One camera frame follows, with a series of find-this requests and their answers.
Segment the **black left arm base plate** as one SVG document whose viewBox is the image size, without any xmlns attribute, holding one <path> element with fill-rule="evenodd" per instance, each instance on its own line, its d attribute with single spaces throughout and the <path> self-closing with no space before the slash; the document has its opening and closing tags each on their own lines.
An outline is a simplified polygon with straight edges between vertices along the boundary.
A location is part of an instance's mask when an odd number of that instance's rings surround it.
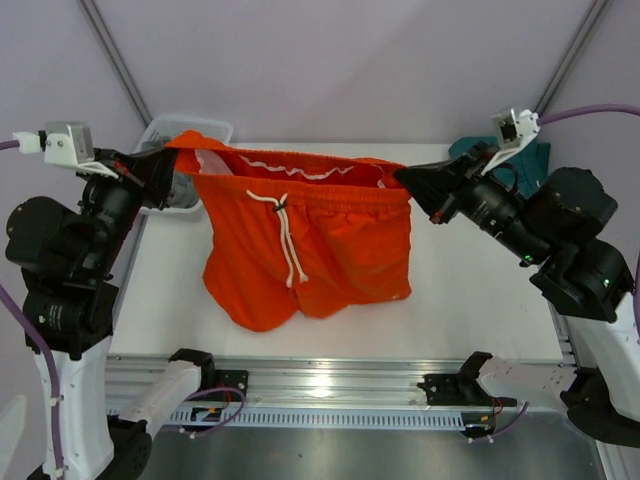
<svg viewBox="0 0 640 480">
<path fill-rule="evenodd" d="M 240 395 L 235 389 L 247 394 L 250 374 L 247 370 L 222 369 L 216 372 L 215 379 L 206 389 L 216 389 L 201 397 L 203 401 L 221 402 L 223 404 L 239 402 Z"/>
</svg>

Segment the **orange shorts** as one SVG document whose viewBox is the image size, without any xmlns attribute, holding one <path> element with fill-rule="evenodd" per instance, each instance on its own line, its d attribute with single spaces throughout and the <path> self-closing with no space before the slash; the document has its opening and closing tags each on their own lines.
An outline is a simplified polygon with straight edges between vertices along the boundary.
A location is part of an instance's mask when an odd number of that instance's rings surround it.
<svg viewBox="0 0 640 480">
<path fill-rule="evenodd" d="M 410 295 L 410 197 L 398 165 L 238 148 L 195 131 L 170 144 L 212 228 L 205 288 L 239 326 Z"/>
</svg>

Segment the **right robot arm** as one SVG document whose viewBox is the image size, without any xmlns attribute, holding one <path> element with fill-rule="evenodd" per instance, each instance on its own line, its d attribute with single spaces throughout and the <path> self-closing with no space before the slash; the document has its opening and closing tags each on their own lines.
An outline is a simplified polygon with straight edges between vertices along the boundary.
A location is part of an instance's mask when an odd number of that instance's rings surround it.
<svg viewBox="0 0 640 480">
<path fill-rule="evenodd" d="M 636 282 L 599 234 L 617 209 L 588 170 L 554 171 L 531 196 L 494 176 L 492 154 L 467 153 L 397 171 L 396 180 L 436 225 L 467 217 L 533 267 L 532 284 L 571 320 L 593 367 L 534 366 L 475 352 L 450 375 L 421 382 L 433 406 L 526 406 L 563 413 L 603 443 L 639 444 L 639 329 Z"/>
</svg>

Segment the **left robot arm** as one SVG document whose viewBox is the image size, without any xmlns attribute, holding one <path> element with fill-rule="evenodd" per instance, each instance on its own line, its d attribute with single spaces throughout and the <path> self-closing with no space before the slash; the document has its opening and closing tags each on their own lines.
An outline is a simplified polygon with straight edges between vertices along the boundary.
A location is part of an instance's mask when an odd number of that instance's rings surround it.
<svg viewBox="0 0 640 480">
<path fill-rule="evenodd" d="M 167 205 L 178 153 L 98 149 L 82 172 L 77 210 L 44 196 L 11 213 L 5 256 L 22 273 L 22 305 L 6 301 L 26 334 L 46 408 L 47 456 L 37 479 L 136 479 L 155 436 L 188 397 L 216 390 L 213 357 L 180 349 L 162 375 L 117 415 L 105 373 L 119 294 L 111 270 L 143 207 Z"/>
</svg>

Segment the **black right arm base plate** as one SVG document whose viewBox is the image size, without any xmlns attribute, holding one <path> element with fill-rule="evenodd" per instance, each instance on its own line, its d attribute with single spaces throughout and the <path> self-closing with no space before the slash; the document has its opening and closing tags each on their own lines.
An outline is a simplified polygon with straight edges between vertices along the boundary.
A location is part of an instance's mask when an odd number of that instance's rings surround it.
<svg viewBox="0 0 640 480">
<path fill-rule="evenodd" d="M 424 392 L 427 404 L 431 406 L 515 407 L 518 404 L 511 397 L 489 395 L 474 379 L 459 374 L 426 374 L 416 386 Z"/>
</svg>

